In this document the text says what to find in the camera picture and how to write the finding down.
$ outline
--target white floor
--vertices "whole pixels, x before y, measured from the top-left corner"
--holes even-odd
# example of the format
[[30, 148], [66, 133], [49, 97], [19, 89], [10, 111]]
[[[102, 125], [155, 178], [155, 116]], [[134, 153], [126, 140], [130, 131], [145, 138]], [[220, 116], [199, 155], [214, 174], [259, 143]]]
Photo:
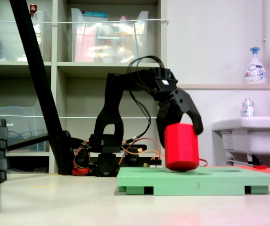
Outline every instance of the white floor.
[[0, 226], [269, 226], [270, 194], [118, 194], [116, 178], [9, 175]]

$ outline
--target green board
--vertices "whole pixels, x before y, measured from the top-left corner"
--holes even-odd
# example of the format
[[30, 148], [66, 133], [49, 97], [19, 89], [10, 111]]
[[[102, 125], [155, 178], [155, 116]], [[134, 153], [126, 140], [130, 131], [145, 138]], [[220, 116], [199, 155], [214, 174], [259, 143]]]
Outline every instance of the green board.
[[153, 195], [268, 194], [270, 174], [240, 167], [199, 167], [188, 172], [166, 168], [121, 167], [118, 191]]

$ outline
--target robotic arm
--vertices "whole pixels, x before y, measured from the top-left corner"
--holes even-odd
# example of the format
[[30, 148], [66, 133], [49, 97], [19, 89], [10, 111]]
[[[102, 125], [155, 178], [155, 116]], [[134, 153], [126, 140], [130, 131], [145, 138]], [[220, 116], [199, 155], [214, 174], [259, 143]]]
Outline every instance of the robotic arm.
[[[197, 135], [203, 132], [201, 116], [190, 95], [177, 88], [177, 80], [166, 68], [150, 68], [124, 75], [109, 73], [106, 81], [105, 104], [97, 117], [94, 133], [88, 143], [88, 152], [101, 153], [98, 157], [98, 176], [106, 170], [101, 165], [115, 165], [115, 155], [123, 141], [123, 122], [119, 114], [119, 103], [123, 91], [146, 91], [158, 102], [156, 119], [158, 133], [164, 146], [164, 131], [168, 125], [179, 123], [184, 113], [191, 118]], [[115, 126], [114, 134], [104, 134], [107, 125]]]

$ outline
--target printed number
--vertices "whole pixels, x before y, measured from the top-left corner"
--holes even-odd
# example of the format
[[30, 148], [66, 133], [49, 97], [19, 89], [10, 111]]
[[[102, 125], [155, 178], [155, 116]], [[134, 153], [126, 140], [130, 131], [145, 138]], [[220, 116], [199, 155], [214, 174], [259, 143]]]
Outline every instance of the printed number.
[[196, 183], [196, 190], [200, 190], [201, 186], [200, 186], [200, 182]]

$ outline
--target red cylinder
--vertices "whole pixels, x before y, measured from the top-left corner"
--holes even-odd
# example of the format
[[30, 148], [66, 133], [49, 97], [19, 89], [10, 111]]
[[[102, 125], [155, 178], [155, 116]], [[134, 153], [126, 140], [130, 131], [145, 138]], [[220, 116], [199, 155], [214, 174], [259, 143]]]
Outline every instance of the red cylinder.
[[184, 172], [199, 166], [197, 135], [192, 125], [176, 123], [167, 126], [164, 142], [166, 168]]

